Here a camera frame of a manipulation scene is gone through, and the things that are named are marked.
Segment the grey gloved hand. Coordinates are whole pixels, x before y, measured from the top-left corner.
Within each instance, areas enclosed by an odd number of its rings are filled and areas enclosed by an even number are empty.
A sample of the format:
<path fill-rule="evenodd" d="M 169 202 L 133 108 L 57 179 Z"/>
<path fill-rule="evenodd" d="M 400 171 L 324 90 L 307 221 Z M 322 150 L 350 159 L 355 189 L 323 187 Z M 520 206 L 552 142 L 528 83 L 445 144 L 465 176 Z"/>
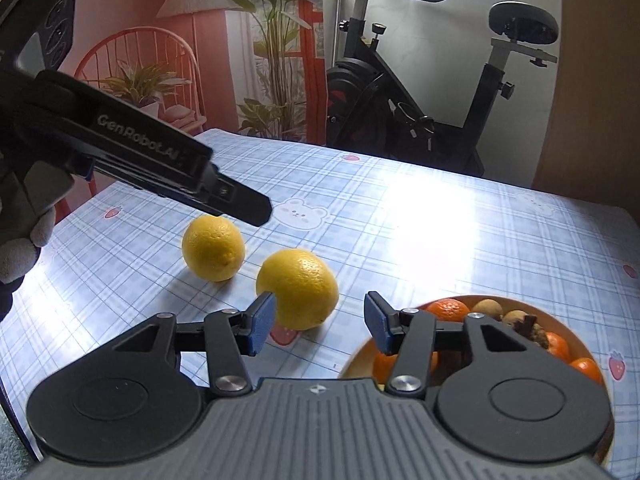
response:
<path fill-rule="evenodd" d="M 37 263 L 55 225 L 55 204 L 74 179 L 64 169 L 37 160 L 21 177 L 1 155 L 1 319 L 13 293 Z"/>

